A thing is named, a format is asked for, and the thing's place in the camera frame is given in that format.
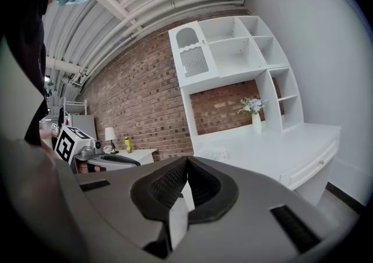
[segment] white ceiling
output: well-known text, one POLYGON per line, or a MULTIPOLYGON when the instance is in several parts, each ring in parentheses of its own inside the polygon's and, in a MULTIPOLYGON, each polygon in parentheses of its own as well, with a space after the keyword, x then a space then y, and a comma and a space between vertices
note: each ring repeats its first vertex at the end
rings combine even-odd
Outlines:
POLYGON ((242 1, 90 0, 63 7, 50 4, 43 21, 46 75, 51 76, 53 83, 51 114, 58 114, 61 104, 58 96, 61 80, 74 88, 74 94, 66 97, 73 99, 89 77, 130 41, 138 40, 178 15, 216 6, 240 6, 242 1))

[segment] floor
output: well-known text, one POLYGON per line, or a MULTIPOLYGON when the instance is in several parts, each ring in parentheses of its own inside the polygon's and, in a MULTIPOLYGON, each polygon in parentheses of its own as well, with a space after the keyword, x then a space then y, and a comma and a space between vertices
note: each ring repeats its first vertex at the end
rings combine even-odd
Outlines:
POLYGON ((335 228, 349 226, 355 223, 359 217, 355 211, 328 190, 324 191, 317 208, 335 228))

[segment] black baseboard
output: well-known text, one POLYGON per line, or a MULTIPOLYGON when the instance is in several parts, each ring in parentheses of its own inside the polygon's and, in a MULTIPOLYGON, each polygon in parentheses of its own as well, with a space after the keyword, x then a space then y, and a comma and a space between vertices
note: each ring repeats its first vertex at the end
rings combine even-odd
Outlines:
POLYGON ((356 213, 362 214, 362 212, 364 211, 364 205, 360 204, 354 198, 350 197, 345 192, 337 188, 337 186, 334 186, 333 184, 328 182, 328 184, 326 185, 326 189, 330 191, 333 195, 335 195, 337 198, 339 198, 343 203, 345 203, 356 213))

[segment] white vase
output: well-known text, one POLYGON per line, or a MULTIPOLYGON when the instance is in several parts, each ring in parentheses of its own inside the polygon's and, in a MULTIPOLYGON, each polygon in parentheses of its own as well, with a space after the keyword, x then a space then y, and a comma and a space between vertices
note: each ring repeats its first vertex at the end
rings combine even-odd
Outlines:
POLYGON ((252 118, 252 127, 254 129, 254 133, 260 135, 262 133, 262 121, 259 114, 251 115, 252 118))

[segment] white wall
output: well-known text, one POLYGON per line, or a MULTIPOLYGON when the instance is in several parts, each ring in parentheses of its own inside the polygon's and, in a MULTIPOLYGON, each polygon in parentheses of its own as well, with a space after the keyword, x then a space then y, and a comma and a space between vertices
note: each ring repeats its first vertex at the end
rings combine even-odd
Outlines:
POLYGON ((365 205, 373 181, 373 43, 359 8, 351 5, 353 0, 245 0, 294 69, 305 122, 342 126, 330 182, 365 205))

